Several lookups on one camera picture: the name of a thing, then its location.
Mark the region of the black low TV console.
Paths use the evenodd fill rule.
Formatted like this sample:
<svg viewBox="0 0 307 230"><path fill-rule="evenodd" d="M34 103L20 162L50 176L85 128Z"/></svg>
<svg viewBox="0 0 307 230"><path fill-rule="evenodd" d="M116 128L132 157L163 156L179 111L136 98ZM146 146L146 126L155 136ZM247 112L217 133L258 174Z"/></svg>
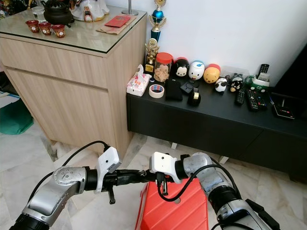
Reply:
<svg viewBox="0 0 307 230"><path fill-rule="evenodd" d="M307 184L307 120L283 120L236 105L235 95L199 87L201 103L127 94L131 132L287 173Z"/></svg>

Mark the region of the beige tape roll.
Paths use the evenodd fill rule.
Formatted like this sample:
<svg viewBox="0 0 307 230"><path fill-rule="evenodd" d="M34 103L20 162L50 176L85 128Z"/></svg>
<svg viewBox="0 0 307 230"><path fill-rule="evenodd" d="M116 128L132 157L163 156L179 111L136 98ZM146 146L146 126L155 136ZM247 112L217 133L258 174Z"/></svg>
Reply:
<svg viewBox="0 0 307 230"><path fill-rule="evenodd" d="M149 95L151 98L162 98L165 93L164 86L160 84L151 84L149 86Z"/></svg>

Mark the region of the black wallet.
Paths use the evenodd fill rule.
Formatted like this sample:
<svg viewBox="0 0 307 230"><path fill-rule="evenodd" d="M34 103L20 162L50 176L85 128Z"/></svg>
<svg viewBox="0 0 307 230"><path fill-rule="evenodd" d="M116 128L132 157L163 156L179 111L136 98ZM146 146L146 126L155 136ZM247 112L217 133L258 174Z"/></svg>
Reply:
<svg viewBox="0 0 307 230"><path fill-rule="evenodd" d="M182 101L182 90L181 90L182 83L177 80L168 79L165 81L165 90L166 96L165 99L167 101Z"/></svg>

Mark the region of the pink tissue pack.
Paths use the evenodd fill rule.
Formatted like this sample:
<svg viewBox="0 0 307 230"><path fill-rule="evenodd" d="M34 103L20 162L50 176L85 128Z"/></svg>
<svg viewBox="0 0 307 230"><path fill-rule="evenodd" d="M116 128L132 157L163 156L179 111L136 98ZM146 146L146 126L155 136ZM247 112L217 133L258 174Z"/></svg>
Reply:
<svg viewBox="0 0 307 230"><path fill-rule="evenodd" d="M140 64L127 84L127 94L132 94L141 97L146 91L151 74L145 74L142 64Z"/></svg>

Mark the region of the black tape dispenser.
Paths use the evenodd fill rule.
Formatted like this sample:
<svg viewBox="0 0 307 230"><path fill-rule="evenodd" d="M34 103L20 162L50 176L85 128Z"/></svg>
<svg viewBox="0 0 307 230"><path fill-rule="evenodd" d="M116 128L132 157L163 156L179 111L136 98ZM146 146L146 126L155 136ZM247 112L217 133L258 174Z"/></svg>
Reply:
<svg viewBox="0 0 307 230"><path fill-rule="evenodd" d="M198 88L193 88L193 90L191 90L187 103L190 106L198 106L201 103L201 94Z"/></svg>

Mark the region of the small black pouch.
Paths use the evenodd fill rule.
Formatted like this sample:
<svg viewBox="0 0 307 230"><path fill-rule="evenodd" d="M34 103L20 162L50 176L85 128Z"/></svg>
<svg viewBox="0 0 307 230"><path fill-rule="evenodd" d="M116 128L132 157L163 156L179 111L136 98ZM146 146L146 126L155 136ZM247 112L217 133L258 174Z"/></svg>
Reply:
<svg viewBox="0 0 307 230"><path fill-rule="evenodd" d="M184 94L191 94L191 92L193 92L193 88L194 86L190 82L185 82L180 86L180 89Z"/></svg>

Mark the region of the light wooden cabinet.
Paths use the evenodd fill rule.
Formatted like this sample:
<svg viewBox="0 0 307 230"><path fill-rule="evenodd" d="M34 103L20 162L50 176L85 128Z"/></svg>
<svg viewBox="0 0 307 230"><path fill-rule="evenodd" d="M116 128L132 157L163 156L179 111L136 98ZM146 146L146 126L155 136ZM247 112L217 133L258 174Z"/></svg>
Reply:
<svg viewBox="0 0 307 230"><path fill-rule="evenodd" d="M123 158L128 129L127 83L144 57L148 13L119 33L100 29L122 8L110 6L101 21L75 21L63 38L32 33L23 11L0 20L0 65L46 137L72 146L105 141Z"/></svg>

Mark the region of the red-lidded snack jar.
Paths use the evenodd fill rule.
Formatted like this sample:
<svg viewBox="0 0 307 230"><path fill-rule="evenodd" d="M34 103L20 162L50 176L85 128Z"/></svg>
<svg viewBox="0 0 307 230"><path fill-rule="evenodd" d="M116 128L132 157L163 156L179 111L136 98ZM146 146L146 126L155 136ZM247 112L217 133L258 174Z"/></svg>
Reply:
<svg viewBox="0 0 307 230"><path fill-rule="evenodd" d="M173 56L166 52L159 52L155 58L153 78L159 82L165 82L170 77L170 70L173 64Z"/></svg>

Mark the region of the black mouse plush toy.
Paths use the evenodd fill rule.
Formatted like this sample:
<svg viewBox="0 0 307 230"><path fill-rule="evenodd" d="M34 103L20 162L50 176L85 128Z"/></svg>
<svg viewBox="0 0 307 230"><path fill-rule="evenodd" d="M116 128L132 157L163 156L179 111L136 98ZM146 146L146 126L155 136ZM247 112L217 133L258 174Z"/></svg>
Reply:
<svg viewBox="0 0 307 230"><path fill-rule="evenodd" d="M186 57L178 57L172 65L170 75L171 77L182 78L187 75L190 63Z"/></svg>

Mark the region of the white duck plush toy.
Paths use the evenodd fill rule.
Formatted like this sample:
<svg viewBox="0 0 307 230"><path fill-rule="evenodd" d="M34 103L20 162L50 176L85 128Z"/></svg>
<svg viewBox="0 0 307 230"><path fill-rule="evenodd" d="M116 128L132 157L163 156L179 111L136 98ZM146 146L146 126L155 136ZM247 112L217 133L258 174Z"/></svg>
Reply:
<svg viewBox="0 0 307 230"><path fill-rule="evenodd" d="M190 63L188 76L191 81L197 81L202 78L205 71L205 64L200 60Z"/></svg>

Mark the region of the small panda figure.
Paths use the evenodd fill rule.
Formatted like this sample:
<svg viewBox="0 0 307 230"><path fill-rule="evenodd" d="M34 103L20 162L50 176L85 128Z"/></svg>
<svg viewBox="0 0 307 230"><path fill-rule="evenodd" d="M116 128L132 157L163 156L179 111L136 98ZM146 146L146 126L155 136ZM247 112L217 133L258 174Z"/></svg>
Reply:
<svg viewBox="0 0 307 230"><path fill-rule="evenodd" d="M219 93L224 93L228 86L228 79L226 78L219 78L215 81L214 89Z"/></svg>

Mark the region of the short black remote control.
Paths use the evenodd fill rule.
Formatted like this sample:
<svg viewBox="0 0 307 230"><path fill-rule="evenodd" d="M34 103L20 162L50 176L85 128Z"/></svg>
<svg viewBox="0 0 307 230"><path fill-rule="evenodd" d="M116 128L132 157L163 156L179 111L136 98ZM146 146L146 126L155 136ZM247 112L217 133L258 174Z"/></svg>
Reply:
<svg viewBox="0 0 307 230"><path fill-rule="evenodd" d="M245 101L245 90L239 90L239 92L236 95L235 104L236 105L243 105Z"/></svg>

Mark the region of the green bag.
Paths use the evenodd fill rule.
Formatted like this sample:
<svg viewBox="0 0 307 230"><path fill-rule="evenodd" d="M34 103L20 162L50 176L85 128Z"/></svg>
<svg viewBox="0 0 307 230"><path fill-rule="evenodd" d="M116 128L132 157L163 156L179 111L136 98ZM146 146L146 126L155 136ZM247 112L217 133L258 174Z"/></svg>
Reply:
<svg viewBox="0 0 307 230"><path fill-rule="evenodd" d="M0 108L0 133L20 135L34 124L34 119L22 101L9 103Z"/></svg>

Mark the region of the yellow bear plush toy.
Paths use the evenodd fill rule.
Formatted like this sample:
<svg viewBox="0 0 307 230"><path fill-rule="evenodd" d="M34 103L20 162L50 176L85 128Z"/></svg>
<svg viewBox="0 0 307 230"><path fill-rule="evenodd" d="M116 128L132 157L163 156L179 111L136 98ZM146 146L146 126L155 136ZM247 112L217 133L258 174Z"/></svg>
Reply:
<svg viewBox="0 0 307 230"><path fill-rule="evenodd" d="M215 83L221 74L221 67L218 64L209 64L203 74L206 83Z"/></svg>

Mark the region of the small gold trophy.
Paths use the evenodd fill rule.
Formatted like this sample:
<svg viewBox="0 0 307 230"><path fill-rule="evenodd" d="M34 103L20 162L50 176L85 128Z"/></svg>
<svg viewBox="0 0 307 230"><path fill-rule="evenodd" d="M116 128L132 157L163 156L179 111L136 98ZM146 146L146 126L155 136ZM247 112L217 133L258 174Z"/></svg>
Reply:
<svg viewBox="0 0 307 230"><path fill-rule="evenodd" d="M155 68L155 58L158 53L159 46L155 38L149 39L145 44L145 61L144 61L144 73L153 74Z"/></svg>

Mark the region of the long black remote control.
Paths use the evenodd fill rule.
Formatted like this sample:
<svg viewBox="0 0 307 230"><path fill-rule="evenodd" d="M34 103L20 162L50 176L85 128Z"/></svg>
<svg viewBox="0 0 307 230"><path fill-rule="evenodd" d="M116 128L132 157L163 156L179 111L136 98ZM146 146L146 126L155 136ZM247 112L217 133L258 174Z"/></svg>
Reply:
<svg viewBox="0 0 307 230"><path fill-rule="evenodd" d="M254 90L246 90L246 99L248 102L248 110L252 112L258 112L260 109L260 103L258 99L258 93Z"/></svg>

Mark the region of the small black white figure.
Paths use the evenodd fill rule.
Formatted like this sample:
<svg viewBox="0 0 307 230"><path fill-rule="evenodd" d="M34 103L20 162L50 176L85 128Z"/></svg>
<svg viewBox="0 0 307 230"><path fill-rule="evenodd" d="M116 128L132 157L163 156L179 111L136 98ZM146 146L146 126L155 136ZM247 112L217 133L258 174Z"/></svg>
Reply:
<svg viewBox="0 0 307 230"><path fill-rule="evenodd" d="M243 86L242 76L233 77L230 80L230 84L229 84L230 92L237 92L242 88L242 86Z"/></svg>

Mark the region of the black remote coloured buttons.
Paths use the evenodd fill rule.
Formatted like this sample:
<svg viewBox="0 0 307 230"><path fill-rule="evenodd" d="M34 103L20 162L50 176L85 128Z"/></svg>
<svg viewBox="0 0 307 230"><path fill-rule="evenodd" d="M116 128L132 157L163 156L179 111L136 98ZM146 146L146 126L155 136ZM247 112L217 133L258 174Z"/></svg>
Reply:
<svg viewBox="0 0 307 230"><path fill-rule="evenodd" d="M267 104L267 100L265 98L265 95L263 93L257 92L255 98L258 101L259 108L261 110L267 110L268 104Z"/></svg>

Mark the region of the black flat box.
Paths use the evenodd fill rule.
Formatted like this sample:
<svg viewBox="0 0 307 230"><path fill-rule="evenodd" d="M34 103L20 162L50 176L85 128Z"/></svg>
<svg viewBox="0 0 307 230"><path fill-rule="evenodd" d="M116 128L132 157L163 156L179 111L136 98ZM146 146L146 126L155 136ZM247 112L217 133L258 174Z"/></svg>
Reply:
<svg viewBox="0 0 307 230"><path fill-rule="evenodd" d="M295 110L301 103L300 99L271 92L270 100L273 104L274 116L286 120L296 119Z"/></svg>

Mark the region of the brown paper sheet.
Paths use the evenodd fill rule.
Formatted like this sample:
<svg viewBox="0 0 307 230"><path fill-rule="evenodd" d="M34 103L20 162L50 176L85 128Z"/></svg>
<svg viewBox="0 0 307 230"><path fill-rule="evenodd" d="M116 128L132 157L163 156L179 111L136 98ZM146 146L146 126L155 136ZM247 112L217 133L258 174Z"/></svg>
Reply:
<svg viewBox="0 0 307 230"><path fill-rule="evenodd" d="M127 28L129 24L124 24L120 27L113 27L113 26L107 26L103 25L101 28L97 29L97 32L106 33L110 35L118 35L120 34L125 28Z"/></svg>

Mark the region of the black handset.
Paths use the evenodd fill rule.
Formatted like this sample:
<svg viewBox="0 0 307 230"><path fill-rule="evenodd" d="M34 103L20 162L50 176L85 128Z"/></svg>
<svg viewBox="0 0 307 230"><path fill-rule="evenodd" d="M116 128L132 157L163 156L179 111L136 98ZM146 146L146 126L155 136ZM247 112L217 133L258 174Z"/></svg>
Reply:
<svg viewBox="0 0 307 230"><path fill-rule="evenodd" d="M265 64L261 64L260 68L259 68L258 75L260 75L260 74L267 74L268 70L269 70L269 67L270 67L269 64L266 64L266 63Z"/></svg>

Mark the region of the red envelope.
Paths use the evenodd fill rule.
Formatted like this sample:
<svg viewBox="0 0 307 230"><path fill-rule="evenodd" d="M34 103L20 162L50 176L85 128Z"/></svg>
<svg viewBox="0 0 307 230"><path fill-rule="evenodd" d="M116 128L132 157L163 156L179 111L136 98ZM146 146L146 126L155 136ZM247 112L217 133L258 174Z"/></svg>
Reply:
<svg viewBox="0 0 307 230"><path fill-rule="evenodd" d="M105 24L105 26L109 26L112 28L120 28L127 24L132 19L132 15L117 15L113 17L109 22Z"/></svg>

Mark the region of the blue and gold trophy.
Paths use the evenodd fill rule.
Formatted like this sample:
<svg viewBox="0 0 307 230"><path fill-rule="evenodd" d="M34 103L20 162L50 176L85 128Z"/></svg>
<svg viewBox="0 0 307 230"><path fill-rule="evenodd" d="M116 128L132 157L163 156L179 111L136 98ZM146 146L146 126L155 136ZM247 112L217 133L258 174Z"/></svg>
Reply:
<svg viewBox="0 0 307 230"><path fill-rule="evenodd" d="M162 11L162 7L166 4L166 0L155 0L156 9L149 17L151 28L151 38L156 42L160 42L161 28L166 24L166 17Z"/></svg>

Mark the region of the small red cup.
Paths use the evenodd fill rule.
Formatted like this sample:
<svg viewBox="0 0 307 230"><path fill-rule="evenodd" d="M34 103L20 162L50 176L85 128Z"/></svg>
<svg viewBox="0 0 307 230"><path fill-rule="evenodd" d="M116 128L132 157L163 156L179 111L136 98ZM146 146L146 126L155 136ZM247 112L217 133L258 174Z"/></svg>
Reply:
<svg viewBox="0 0 307 230"><path fill-rule="evenodd" d="M63 24L53 24L52 25L52 30L55 33L55 36L57 38L64 38L66 33L65 33L65 25Z"/></svg>
<svg viewBox="0 0 307 230"><path fill-rule="evenodd" d="M25 24L28 26L29 30L32 33L39 33L40 32L38 20L28 20L28 21L25 22Z"/></svg>
<svg viewBox="0 0 307 230"><path fill-rule="evenodd" d="M39 27L40 31L44 35L51 35L53 33L52 26L53 26L53 24L51 24L49 22L43 22L43 23L39 23L38 24L38 27Z"/></svg>

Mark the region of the silver lamp base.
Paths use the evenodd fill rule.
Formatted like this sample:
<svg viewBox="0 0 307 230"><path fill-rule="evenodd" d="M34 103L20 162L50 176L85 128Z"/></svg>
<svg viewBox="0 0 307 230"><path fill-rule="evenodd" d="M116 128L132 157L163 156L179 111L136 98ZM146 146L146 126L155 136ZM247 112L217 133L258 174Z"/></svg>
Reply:
<svg viewBox="0 0 307 230"><path fill-rule="evenodd" d="M134 15L134 16L139 15L138 11L132 9L132 0L128 0L128 7L123 11L121 11L121 13L126 15Z"/></svg>

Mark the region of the black television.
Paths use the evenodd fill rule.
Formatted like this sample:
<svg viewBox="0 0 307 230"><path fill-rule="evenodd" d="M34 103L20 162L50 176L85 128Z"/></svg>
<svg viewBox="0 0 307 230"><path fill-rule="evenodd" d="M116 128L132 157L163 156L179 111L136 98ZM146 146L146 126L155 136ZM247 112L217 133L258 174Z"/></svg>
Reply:
<svg viewBox="0 0 307 230"><path fill-rule="evenodd" d="M279 79L272 92L307 100L307 57L298 57Z"/></svg>

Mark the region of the white porcelain figurine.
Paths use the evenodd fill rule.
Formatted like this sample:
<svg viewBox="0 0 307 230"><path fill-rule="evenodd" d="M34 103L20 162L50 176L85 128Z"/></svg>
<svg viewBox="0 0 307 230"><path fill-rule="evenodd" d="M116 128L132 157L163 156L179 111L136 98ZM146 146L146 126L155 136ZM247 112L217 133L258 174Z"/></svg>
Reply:
<svg viewBox="0 0 307 230"><path fill-rule="evenodd" d="M83 22L100 21L110 13L105 0L70 0L69 9L75 20Z"/></svg>

